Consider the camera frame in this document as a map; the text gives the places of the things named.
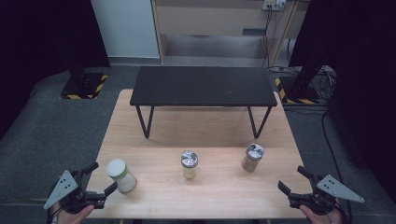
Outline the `silver-lidded jar with pale contents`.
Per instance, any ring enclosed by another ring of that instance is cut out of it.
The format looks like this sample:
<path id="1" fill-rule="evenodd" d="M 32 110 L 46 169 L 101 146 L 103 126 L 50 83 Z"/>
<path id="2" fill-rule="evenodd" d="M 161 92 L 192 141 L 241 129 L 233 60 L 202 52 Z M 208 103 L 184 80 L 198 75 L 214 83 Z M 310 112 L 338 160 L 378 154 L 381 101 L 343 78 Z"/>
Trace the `silver-lidded jar with pale contents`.
<path id="1" fill-rule="evenodd" d="M 264 149 L 258 144 L 251 144 L 246 149 L 246 155 L 241 162 L 242 168 L 247 172 L 254 172 L 264 155 Z"/>

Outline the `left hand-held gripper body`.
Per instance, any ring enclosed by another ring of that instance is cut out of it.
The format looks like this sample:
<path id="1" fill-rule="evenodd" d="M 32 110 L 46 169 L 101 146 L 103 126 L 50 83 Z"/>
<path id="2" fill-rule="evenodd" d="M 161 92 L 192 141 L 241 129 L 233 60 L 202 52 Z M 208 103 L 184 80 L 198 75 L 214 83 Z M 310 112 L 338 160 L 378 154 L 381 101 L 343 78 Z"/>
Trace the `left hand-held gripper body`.
<path id="1" fill-rule="evenodd" d="M 79 213 L 88 205 L 93 205 L 95 209 L 103 209 L 106 201 L 104 193 L 82 189 L 81 182 L 85 174 L 84 171 L 70 172 L 65 170 L 53 187 L 44 204 L 44 209 L 49 210 L 56 203 L 65 212 L 73 215 Z"/>

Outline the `person's left hand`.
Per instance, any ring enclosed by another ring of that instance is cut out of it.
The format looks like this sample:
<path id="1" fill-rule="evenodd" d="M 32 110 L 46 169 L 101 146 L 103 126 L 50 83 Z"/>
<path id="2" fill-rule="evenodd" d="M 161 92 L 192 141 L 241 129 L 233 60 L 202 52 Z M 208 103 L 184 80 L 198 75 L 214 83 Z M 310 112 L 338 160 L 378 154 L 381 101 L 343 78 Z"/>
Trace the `person's left hand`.
<path id="1" fill-rule="evenodd" d="M 77 214 L 69 214 L 56 203 L 51 207 L 50 221 L 51 224 L 81 224 L 93 210 L 94 206 L 88 205 Z"/>

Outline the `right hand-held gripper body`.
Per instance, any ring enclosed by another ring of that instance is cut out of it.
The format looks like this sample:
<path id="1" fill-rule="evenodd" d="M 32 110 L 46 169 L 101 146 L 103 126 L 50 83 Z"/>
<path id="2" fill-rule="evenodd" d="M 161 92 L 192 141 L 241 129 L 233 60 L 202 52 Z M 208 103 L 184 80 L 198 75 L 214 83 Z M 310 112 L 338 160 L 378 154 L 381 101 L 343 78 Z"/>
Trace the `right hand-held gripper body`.
<path id="1" fill-rule="evenodd" d="M 297 194 L 288 189 L 288 200 L 291 208 L 298 209 L 301 205 L 310 208 L 316 215 L 328 215 L 337 204 L 336 199 L 344 199 L 363 203 L 364 199 L 342 184 L 331 175 L 305 175 L 309 180 L 312 193 Z"/>

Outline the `white panel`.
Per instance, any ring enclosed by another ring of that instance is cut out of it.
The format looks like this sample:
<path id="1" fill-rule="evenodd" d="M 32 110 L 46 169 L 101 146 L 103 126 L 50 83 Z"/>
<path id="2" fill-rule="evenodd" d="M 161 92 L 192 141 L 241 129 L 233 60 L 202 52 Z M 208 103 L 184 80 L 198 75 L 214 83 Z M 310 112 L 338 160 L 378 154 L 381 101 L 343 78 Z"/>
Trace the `white panel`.
<path id="1" fill-rule="evenodd" d="M 160 58 L 151 0 L 92 0 L 92 7 L 109 57 Z"/>

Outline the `wooden cabinet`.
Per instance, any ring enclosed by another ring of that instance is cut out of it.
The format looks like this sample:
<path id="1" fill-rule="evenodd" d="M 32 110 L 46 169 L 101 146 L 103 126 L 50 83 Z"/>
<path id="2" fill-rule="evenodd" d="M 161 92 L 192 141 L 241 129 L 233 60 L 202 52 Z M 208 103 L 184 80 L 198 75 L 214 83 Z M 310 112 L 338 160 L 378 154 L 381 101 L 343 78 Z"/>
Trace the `wooden cabinet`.
<path id="1" fill-rule="evenodd" d="M 299 6 L 287 0 L 281 11 L 264 11 L 263 0 L 151 0 L 160 57 L 170 35 L 242 36 L 246 30 L 262 38 L 269 64 L 276 63 Z"/>

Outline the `black shelf with wire legs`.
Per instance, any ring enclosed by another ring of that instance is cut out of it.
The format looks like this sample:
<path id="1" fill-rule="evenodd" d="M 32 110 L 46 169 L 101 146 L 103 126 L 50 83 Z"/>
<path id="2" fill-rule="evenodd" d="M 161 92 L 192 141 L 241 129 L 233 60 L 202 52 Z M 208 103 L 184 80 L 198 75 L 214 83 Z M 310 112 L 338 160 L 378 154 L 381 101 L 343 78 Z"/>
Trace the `black shelf with wire legs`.
<path id="1" fill-rule="evenodd" d="M 277 100 L 266 71 L 259 67 L 142 66 L 130 105 L 149 137 L 151 121 L 144 120 L 142 105 L 151 108 L 150 118 L 157 106 L 244 106 L 254 119 L 254 107 L 270 112 Z"/>

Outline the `person's right hand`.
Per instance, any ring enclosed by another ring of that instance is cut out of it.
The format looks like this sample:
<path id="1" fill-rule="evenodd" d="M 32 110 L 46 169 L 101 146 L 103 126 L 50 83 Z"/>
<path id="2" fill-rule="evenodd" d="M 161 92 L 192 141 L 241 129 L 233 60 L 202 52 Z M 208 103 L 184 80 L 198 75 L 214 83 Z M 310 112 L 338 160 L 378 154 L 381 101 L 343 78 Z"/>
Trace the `person's right hand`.
<path id="1" fill-rule="evenodd" d="M 336 209 L 333 209 L 329 214 L 323 216 L 315 214 L 305 205 L 301 205 L 299 209 L 312 224 L 343 224 L 343 216 Z"/>

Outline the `silver-lidded jar with yellow contents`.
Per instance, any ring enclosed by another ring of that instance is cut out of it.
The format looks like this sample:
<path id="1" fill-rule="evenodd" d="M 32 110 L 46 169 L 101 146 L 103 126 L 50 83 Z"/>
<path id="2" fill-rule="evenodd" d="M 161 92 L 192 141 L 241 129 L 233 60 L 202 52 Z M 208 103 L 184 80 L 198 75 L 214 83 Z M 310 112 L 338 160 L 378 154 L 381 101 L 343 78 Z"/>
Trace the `silver-lidded jar with yellow contents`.
<path id="1" fill-rule="evenodd" d="M 187 179 L 193 179 L 197 176 L 198 156 L 195 152 L 186 150 L 181 154 L 181 165 L 183 167 L 183 176 Z"/>

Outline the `white power strip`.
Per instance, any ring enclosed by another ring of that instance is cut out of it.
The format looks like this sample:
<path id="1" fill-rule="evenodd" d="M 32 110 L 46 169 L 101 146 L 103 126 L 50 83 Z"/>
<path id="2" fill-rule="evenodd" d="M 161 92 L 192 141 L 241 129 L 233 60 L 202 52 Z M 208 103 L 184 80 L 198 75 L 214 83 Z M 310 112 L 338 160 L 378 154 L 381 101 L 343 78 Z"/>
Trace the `white power strip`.
<path id="1" fill-rule="evenodd" d="M 262 9 L 264 11 L 281 11 L 287 0 L 263 0 Z"/>

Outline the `dark curtain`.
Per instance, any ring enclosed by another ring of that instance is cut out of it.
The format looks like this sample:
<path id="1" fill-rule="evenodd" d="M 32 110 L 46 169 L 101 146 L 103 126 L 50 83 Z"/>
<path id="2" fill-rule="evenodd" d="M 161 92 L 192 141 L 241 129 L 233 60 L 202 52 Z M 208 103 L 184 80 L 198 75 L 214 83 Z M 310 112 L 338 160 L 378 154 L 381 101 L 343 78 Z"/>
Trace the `dark curtain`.
<path id="1" fill-rule="evenodd" d="M 336 73 L 336 127 L 396 203 L 396 0 L 310 0 L 290 65 Z"/>
<path id="2" fill-rule="evenodd" d="M 0 0 L 0 139 L 38 81 L 108 66 L 92 0 Z"/>

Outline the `white-lidded jar with green band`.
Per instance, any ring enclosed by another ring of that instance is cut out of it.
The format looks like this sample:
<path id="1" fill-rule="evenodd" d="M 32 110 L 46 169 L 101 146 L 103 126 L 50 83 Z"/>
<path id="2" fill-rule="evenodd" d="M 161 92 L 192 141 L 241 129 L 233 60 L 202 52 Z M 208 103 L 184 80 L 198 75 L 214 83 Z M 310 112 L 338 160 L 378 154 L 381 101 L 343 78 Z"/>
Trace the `white-lidded jar with green band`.
<path id="1" fill-rule="evenodd" d="M 122 159 L 111 160 L 106 166 L 106 173 L 117 182 L 120 193 L 126 194 L 136 185 L 136 178 Z"/>

